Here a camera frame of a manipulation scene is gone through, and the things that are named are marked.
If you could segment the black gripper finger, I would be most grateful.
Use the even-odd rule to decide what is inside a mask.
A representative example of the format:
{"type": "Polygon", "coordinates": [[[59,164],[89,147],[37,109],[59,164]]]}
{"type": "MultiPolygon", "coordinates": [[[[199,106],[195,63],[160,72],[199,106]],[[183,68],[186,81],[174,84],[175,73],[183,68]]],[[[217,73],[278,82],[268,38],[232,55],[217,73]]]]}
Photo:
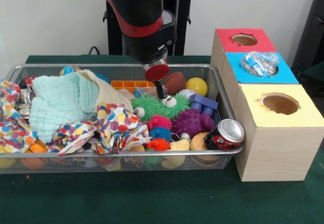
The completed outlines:
{"type": "Polygon", "coordinates": [[[155,81],[154,85],[156,87],[157,95],[160,100],[165,98],[164,86],[160,81],[155,81]]]}

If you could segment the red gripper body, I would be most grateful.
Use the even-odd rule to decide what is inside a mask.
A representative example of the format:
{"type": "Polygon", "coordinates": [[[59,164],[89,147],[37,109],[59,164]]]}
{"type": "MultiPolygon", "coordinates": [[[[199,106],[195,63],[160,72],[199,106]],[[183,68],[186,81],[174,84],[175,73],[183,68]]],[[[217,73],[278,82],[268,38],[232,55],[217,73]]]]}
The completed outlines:
{"type": "Polygon", "coordinates": [[[154,62],[144,65],[144,76],[147,81],[159,81],[167,76],[169,66],[166,63],[154,62]]]}

